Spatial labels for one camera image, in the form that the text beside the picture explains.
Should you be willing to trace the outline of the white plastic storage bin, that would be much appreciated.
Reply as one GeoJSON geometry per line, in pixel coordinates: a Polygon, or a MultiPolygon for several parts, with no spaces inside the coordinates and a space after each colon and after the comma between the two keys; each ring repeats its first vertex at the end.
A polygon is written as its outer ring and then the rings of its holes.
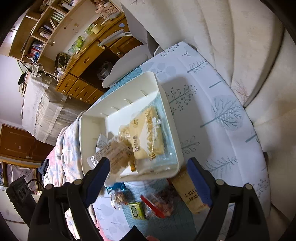
{"type": "Polygon", "coordinates": [[[107,184],[175,176],[184,158],[166,94],[148,71],[93,104],[79,119],[84,173],[93,169],[105,137],[111,168],[107,184]]]}

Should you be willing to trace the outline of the large clear printed snack bag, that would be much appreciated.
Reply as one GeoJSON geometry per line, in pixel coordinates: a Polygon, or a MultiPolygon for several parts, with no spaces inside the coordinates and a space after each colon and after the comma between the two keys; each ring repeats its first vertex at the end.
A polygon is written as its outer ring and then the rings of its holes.
{"type": "Polygon", "coordinates": [[[107,140],[103,134],[100,134],[95,150],[96,153],[87,158],[89,166],[94,169],[102,158],[107,158],[110,162],[109,176],[116,177],[129,165],[134,164],[132,149],[117,136],[107,140]]]}

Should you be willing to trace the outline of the wooden bookshelf hutch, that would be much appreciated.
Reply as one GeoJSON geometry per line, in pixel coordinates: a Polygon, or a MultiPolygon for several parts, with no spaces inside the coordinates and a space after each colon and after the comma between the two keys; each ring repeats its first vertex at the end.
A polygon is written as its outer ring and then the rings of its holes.
{"type": "Polygon", "coordinates": [[[104,4],[98,9],[93,1],[33,1],[9,33],[8,56],[54,74],[57,55],[76,51],[77,43],[93,36],[95,22],[115,9],[109,1],[104,4]]]}

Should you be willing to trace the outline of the small dark candy packet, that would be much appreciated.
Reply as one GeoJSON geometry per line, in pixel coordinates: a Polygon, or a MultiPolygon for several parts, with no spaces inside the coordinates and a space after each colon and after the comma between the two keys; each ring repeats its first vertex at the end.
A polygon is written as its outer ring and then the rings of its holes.
{"type": "Polygon", "coordinates": [[[140,199],[144,203],[146,218],[167,218],[174,211],[174,199],[178,193],[174,186],[168,185],[157,193],[148,193],[141,195],[140,199]]]}

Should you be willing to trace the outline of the tree-patterned tablecloth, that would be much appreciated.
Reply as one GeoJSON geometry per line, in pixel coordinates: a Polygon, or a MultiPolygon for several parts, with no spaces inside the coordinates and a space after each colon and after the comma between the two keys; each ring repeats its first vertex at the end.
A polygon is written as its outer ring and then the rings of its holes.
{"type": "MultiPolygon", "coordinates": [[[[204,144],[195,158],[215,179],[222,179],[233,186],[251,184],[265,216],[269,216],[269,178],[255,129],[232,89],[208,61],[188,44],[179,42],[159,53],[124,77],[103,97],[160,63],[185,68],[186,76],[193,77],[200,88],[197,95],[200,115],[197,129],[204,144]]],[[[110,195],[106,192],[103,197],[97,198],[93,206],[107,240],[120,240],[129,231],[125,229],[122,208],[116,210],[111,207],[110,195]]],[[[197,232],[208,210],[192,214],[197,232]]]]}

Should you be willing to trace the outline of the white floral curtain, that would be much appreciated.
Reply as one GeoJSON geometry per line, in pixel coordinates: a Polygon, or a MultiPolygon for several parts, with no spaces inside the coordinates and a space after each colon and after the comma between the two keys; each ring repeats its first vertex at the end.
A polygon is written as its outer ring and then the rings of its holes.
{"type": "Polygon", "coordinates": [[[185,41],[224,78],[267,153],[271,202],[295,216],[295,42],[261,1],[122,1],[162,48],[185,41]]]}

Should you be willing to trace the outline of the beige printed snack packet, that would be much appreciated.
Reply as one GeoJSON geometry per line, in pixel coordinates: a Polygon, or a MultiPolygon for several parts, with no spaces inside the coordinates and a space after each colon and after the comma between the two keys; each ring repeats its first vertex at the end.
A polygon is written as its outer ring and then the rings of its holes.
{"type": "Polygon", "coordinates": [[[171,183],[192,214],[208,208],[208,205],[204,204],[199,197],[186,168],[182,168],[176,176],[171,178],[171,183]]]}

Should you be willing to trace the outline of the mixed nuts clear packet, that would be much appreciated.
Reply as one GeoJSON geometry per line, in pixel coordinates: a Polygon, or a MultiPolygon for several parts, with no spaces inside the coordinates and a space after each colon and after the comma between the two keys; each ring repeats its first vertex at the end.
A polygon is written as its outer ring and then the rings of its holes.
{"type": "Polygon", "coordinates": [[[121,206],[126,206],[128,204],[125,192],[120,189],[112,190],[110,197],[111,205],[114,209],[120,209],[121,206]]]}

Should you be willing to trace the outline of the blue white snack packet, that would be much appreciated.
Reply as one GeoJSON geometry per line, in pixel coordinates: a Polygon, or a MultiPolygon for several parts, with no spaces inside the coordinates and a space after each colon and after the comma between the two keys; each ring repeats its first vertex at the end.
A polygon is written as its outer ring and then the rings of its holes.
{"type": "Polygon", "coordinates": [[[127,190],[126,185],[123,182],[114,183],[112,186],[105,187],[108,194],[112,194],[114,192],[125,192],[127,190]]]}

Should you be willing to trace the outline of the yellow cake clear package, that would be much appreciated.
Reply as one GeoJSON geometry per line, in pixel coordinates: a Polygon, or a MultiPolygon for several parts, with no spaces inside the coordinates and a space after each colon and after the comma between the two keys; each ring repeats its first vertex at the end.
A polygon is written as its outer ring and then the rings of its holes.
{"type": "Polygon", "coordinates": [[[177,154],[160,94],[132,115],[129,131],[139,174],[177,168],[177,154]]]}

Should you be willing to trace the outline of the lace-covered piano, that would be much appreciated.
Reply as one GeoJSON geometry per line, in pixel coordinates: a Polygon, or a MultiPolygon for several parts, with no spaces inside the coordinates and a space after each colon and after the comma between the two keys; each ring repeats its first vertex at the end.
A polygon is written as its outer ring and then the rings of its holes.
{"type": "Polygon", "coordinates": [[[53,83],[29,75],[23,98],[23,128],[36,140],[55,146],[63,128],[71,125],[89,104],[57,92],[53,83]]]}

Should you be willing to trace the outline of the dark wooden door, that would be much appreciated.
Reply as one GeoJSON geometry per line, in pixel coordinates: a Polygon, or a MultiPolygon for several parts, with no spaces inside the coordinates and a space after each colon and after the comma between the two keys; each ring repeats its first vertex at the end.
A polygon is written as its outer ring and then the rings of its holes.
{"type": "Polygon", "coordinates": [[[36,140],[29,132],[8,125],[1,127],[1,156],[20,161],[41,163],[53,146],[36,140]]]}

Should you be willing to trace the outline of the floral pastel blanket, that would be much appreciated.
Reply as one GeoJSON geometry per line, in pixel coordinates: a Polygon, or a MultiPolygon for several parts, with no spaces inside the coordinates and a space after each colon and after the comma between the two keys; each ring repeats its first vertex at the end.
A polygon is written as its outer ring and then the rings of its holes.
{"type": "Polygon", "coordinates": [[[84,177],[79,141],[79,119],[81,114],[69,126],[59,133],[55,145],[55,155],[46,170],[44,185],[61,187],[84,177]]]}

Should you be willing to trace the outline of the grey office chair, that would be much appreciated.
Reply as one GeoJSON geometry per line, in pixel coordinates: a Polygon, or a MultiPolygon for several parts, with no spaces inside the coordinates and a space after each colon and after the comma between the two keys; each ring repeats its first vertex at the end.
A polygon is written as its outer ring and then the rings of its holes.
{"type": "Polygon", "coordinates": [[[115,83],[119,82],[119,80],[127,73],[130,73],[142,63],[145,63],[145,61],[155,56],[156,53],[161,50],[160,45],[136,19],[136,17],[125,6],[121,7],[125,14],[129,31],[125,32],[123,30],[119,30],[99,43],[98,46],[104,46],[107,43],[122,37],[134,37],[142,44],[128,51],[116,62],[116,64],[112,67],[110,74],[103,80],[103,88],[111,87],[115,83]]]}

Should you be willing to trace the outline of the green snack packet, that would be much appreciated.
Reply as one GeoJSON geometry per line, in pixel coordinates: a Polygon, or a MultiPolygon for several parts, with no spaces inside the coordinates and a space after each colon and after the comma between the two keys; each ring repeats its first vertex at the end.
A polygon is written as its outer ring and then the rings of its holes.
{"type": "Polygon", "coordinates": [[[134,219],[138,219],[138,220],[146,219],[142,202],[133,202],[133,203],[129,203],[128,205],[129,205],[132,217],[134,219]]]}

